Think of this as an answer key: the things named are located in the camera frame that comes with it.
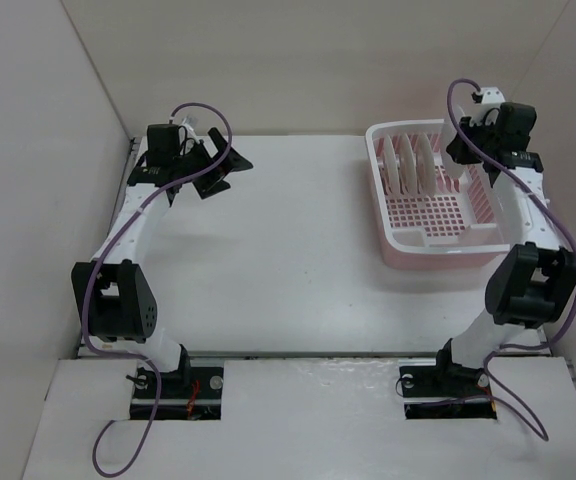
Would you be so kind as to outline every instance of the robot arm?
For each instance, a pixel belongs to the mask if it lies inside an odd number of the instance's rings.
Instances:
[[[574,255],[529,198],[536,195],[543,204],[548,203],[543,194],[541,159],[526,151],[536,120],[534,108],[505,102],[496,88],[482,89],[473,98],[480,105],[479,113],[463,117],[460,127],[487,155],[530,185],[533,193],[525,193],[493,166],[483,166],[490,179],[493,209],[513,247],[488,281],[485,309],[437,353],[435,366],[400,369],[402,378],[415,379],[416,389],[405,389],[406,397],[476,394],[477,387],[488,385],[484,363],[490,353],[526,328],[556,322],[576,286]],[[457,164],[457,168],[451,166],[456,172],[460,165],[481,163],[459,136],[446,148],[446,161]],[[423,395],[415,393],[420,389]]]
[[[179,131],[185,130],[180,142]],[[217,154],[211,157],[191,125],[150,125],[145,163],[134,167],[128,179],[124,204],[108,237],[90,262],[75,264],[72,284],[81,316],[86,285],[95,261],[117,232],[126,225],[142,203],[162,186],[200,171],[216,161],[226,149],[218,130],[208,132]],[[193,144],[188,148],[188,139]],[[252,164],[234,149],[218,168],[197,178],[193,184],[202,199],[230,188],[224,180],[234,171],[248,170]],[[91,340],[98,348],[138,353],[151,359],[161,372],[183,372],[187,368],[184,347],[157,326],[157,302],[141,270],[148,245],[159,221],[172,206],[180,187],[155,197],[124,233],[105,258],[95,281],[88,325]]]

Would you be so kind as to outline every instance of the pink dish rack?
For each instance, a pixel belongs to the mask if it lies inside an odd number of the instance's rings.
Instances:
[[[440,155],[444,121],[420,120],[373,125],[366,132],[372,190],[384,262],[393,268],[440,270],[480,267],[510,247],[504,243],[498,202],[481,165],[470,165],[450,178]],[[435,195],[421,185],[409,192],[405,169],[398,168],[393,192],[384,159],[384,142],[392,142],[397,165],[400,142],[407,135],[416,152],[420,135],[430,141],[435,161]]]

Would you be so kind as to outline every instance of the purple cable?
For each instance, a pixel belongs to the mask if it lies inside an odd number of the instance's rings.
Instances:
[[[570,248],[571,248],[572,253],[573,253],[575,260],[576,260],[576,241],[575,241],[574,237],[572,236],[572,233],[570,232],[570,230],[568,230],[566,228],[566,226],[551,211],[548,210],[548,207],[546,207],[546,205],[544,205],[541,202],[541,200],[539,200],[539,198],[537,198],[535,193],[530,189],[530,187],[528,185],[526,185],[523,182],[523,180],[521,180],[517,175],[515,175],[507,167],[505,167],[501,163],[497,162],[495,159],[491,158],[490,156],[488,156],[484,152],[482,152],[481,149],[479,147],[477,147],[477,145],[475,145],[468,138],[468,136],[464,133],[464,131],[459,126],[459,122],[457,121],[457,119],[455,117],[455,112],[454,112],[453,107],[452,107],[452,93],[453,93],[453,90],[455,89],[455,87],[459,84],[462,84],[462,83],[465,83],[467,85],[471,85],[471,86],[475,87],[477,89],[477,91],[481,90],[481,87],[479,87],[479,84],[477,84],[477,82],[475,82],[474,80],[470,80],[468,78],[459,78],[459,79],[453,81],[450,84],[450,86],[448,87],[448,95],[447,95],[448,116],[450,117],[450,122],[452,123],[453,127],[457,131],[457,135],[459,135],[459,137],[463,140],[463,142],[466,145],[468,145],[468,148],[470,148],[470,150],[472,150],[474,153],[476,153],[477,156],[482,161],[493,165],[495,168],[497,168],[498,170],[500,170],[504,174],[508,175],[519,186],[519,188],[521,188],[521,190],[530,197],[530,199],[533,201],[533,203],[536,205],[536,207],[541,211],[541,213],[543,213],[543,215],[548,220],[550,220],[550,222],[564,236],[564,238],[568,242],[568,245],[570,245]],[[499,349],[503,350],[506,348],[516,348],[516,349],[524,350],[524,351],[537,351],[537,350],[541,350],[543,348],[552,347],[559,340],[561,340],[562,337],[568,331],[568,329],[570,329],[570,326],[572,325],[572,322],[574,321],[575,316],[576,316],[576,291],[575,291],[575,297],[574,297],[573,302],[572,302],[572,306],[570,307],[570,311],[568,313],[568,316],[566,317],[566,320],[564,321],[564,324],[561,326],[559,331],[555,335],[553,335],[553,337],[550,341],[546,341],[546,342],[544,342],[540,345],[536,345],[536,346],[527,346],[527,345],[519,345],[519,344],[515,344],[515,343],[507,343],[504,345],[500,345]],[[490,361],[493,358],[495,358],[496,356],[497,356],[497,352],[491,352],[486,357],[486,359],[484,360],[484,372],[486,372],[486,375],[488,375],[488,378],[491,381],[494,381],[497,385],[499,385],[499,387],[502,390],[506,391],[506,393],[508,393],[512,398],[514,398],[528,412],[528,414],[533,418],[533,420],[535,420],[537,427],[532,425],[528,421],[528,419],[524,415],[522,415],[515,407],[510,405],[505,400],[500,399],[498,397],[495,397],[493,395],[474,395],[474,396],[464,397],[464,398],[453,398],[453,399],[448,399],[448,400],[442,400],[440,402],[432,402],[432,403],[430,403],[430,405],[434,405],[434,406],[451,405],[451,404],[465,403],[468,400],[487,398],[489,400],[499,402],[500,404],[505,405],[509,410],[511,410],[515,415],[517,415],[517,417],[519,417],[533,432],[535,432],[535,434],[539,438],[541,438],[543,441],[547,442],[549,440],[548,432],[546,432],[546,429],[545,429],[544,425],[541,423],[541,421],[539,420],[539,418],[537,417],[537,414],[528,406],[528,404],[524,400],[522,400],[519,397],[519,395],[517,395],[515,392],[513,392],[510,388],[508,388],[501,381],[499,381],[499,379],[497,377],[495,377],[492,373],[490,373],[490,368],[489,368]]]
[[[143,201],[143,203],[140,205],[140,207],[137,209],[137,211],[119,229],[117,234],[110,239],[106,248],[104,248],[104,250],[101,252],[101,255],[99,255],[99,258],[95,261],[95,265],[92,269],[90,279],[88,280],[88,284],[86,286],[86,292],[84,295],[84,302],[83,302],[83,306],[81,309],[81,333],[82,333],[82,336],[84,338],[84,343],[86,344],[86,347],[88,347],[88,350],[90,350],[91,352],[93,352],[93,353],[95,353],[101,357],[135,358],[137,360],[141,360],[141,361],[145,362],[152,369],[152,371],[155,374],[155,379],[156,379],[156,384],[157,384],[157,388],[155,391],[155,400],[154,400],[153,405],[152,405],[152,413],[150,414],[150,418],[148,419],[148,423],[146,424],[146,428],[144,429],[144,433],[141,436],[141,440],[139,441],[139,444],[137,445],[137,448],[135,449],[135,453],[133,454],[132,458],[128,461],[126,466],[123,467],[121,470],[119,470],[117,472],[113,472],[113,473],[105,472],[101,469],[101,467],[99,466],[99,462],[97,461],[97,448],[99,447],[99,442],[101,441],[101,438],[103,437],[104,433],[106,433],[108,428],[110,428],[110,426],[113,423],[115,423],[115,421],[111,420],[110,422],[108,422],[108,424],[101,430],[101,432],[99,432],[99,436],[97,436],[97,439],[95,440],[95,444],[94,444],[93,450],[92,450],[92,464],[93,464],[93,467],[95,468],[95,471],[99,475],[101,475],[102,477],[105,477],[105,478],[115,478],[115,477],[118,477],[120,475],[123,475],[124,473],[126,473],[128,471],[128,469],[130,469],[130,467],[132,467],[132,465],[135,463],[135,460],[137,460],[137,457],[139,456],[139,453],[141,452],[141,449],[143,448],[144,443],[146,442],[146,438],[148,437],[148,433],[150,432],[150,428],[152,427],[152,423],[155,420],[155,415],[157,414],[157,408],[159,407],[159,400],[161,398],[161,373],[159,372],[159,370],[157,369],[155,364],[152,362],[152,360],[150,360],[145,355],[141,355],[138,353],[129,353],[129,352],[106,352],[104,350],[100,350],[100,349],[96,348],[92,344],[92,342],[90,341],[90,330],[88,328],[88,314],[90,312],[90,300],[92,297],[92,291],[93,291],[93,288],[95,285],[95,279],[97,278],[97,275],[99,274],[99,271],[101,270],[101,266],[103,265],[104,260],[106,259],[106,257],[110,253],[110,251],[114,248],[115,244],[119,241],[119,239],[126,233],[126,231],[137,220],[137,218],[139,218],[139,215],[141,215],[143,213],[144,209],[150,204],[150,202],[152,202],[155,199],[155,197],[164,193],[169,188],[177,187],[177,186],[182,185],[184,183],[192,182],[193,180],[195,180],[195,179],[201,177],[202,175],[205,175],[206,173],[210,172],[214,168],[218,167],[219,164],[226,159],[226,157],[228,156],[228,153],[230,153],[230,149],[232,147],[232,129],[230,128],[230,124],[228,123],[228,120],[226,120],[226,117],[219,110],[217,110],[215,107],[212,107],[212,106],[205,104],[205,103],[199,103],[199,102],[183,103],[172,111],[172,113],[170,114],[169,123],[172,124],[174,117],[177,114],[177,112],[179,112],[180,110],[182,110],[184,108],[189,108],[189,107],[200,107],[200,108],[204,108],[206,110],[210,110],[211,112],[215,113],[221,119],[221,121],[224,123],[224,126],[226,127],[226,132],[228,133],[228,143],[226,145],[226,149],[221,154],[219,159],[216,162],[212,163],[210,166],[208,166],[208,167],[204,168],[203,170],[200,170],[196,173],[193,173],[191,175],[187,175],[183,178],[179,178],[177,180],[174,180],[174,181],[164,185],[163,187],[159,188],[158,190],[153,192],[151,195],[149,195],[148,198],[146,198]]]

